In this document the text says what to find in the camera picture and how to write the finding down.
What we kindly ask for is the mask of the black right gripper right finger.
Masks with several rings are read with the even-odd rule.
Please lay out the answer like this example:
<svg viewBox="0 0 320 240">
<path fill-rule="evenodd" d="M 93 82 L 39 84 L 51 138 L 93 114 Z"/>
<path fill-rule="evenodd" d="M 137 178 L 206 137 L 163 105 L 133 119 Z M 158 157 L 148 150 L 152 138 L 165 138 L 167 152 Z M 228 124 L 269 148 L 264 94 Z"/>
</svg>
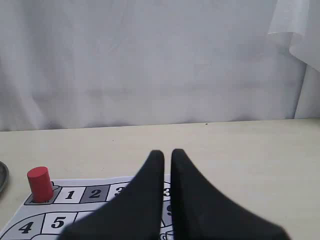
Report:
<svg viewBox="0 0 320 240">
<path fill-rule="evenodd" d="M 232 201 L 183 149 L 171 154 L 171 213 L 176 240 L 288 240 L 285 229 Z"/>
</svg>

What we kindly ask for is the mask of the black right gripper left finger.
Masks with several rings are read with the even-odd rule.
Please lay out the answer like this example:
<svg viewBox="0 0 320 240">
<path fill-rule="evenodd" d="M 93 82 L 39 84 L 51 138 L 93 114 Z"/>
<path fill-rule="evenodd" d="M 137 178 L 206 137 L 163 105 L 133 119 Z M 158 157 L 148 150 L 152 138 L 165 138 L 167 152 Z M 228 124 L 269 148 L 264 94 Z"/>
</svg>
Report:
<svg viewBox="0 0 320 240">
<path fill-rule="evenodd" d="M 66 226 L 60 240 L 157 240 L 163 211 L 165 158 L 152 150 L 130 183 L 110 202 Z"/>
</svg>

